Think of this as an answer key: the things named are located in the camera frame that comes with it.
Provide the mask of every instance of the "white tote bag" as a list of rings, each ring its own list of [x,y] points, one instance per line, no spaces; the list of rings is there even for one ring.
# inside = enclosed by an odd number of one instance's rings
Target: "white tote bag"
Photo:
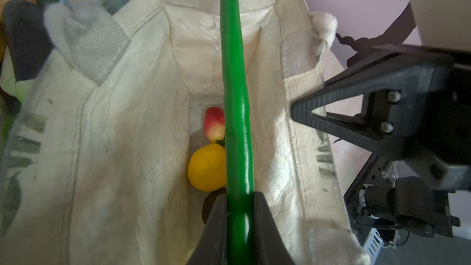
[[[239,0],[255,188],[297,264],[368,264],[325,133],[291,101],[323,86],[335,19]],[[203,200],[186,176],[223,107],[219,0],[100,0],[45,12],[56,49],[2,161],[1,264],[184,264]]]

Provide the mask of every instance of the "red apple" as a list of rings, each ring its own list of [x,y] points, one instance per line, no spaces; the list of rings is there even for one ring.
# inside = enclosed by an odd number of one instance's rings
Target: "red apple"
[[[224,110],[218,107],[211,107],[204,114],[204,133],[212,144],[216,140],[224,139],[226,131],[224,129]]]

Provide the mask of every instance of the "screw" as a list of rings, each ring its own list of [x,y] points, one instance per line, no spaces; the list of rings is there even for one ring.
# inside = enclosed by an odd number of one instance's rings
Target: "screw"
[[[381,131],[385,133],[391,133],[394,126],[390,122],[381,122]]]
[[[391,90],[388,92],[388,100],[392,103],[397,103],[401,99],[401,92]]]

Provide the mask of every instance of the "toy lemon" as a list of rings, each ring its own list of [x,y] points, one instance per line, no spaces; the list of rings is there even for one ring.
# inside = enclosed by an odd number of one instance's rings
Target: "toy lemon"
[[[215,191],[226,184],[226,150],[219,144],[203,146],[191,156],[188,179],[200,191]]]

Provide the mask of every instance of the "yellow fruit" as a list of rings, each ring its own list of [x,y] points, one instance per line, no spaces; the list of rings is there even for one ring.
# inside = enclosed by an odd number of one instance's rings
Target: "yellow fruit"
[[[219,144],[203,146],[191,156],[188,179],[200,191],[215,191],[226,184],[226,150]]]

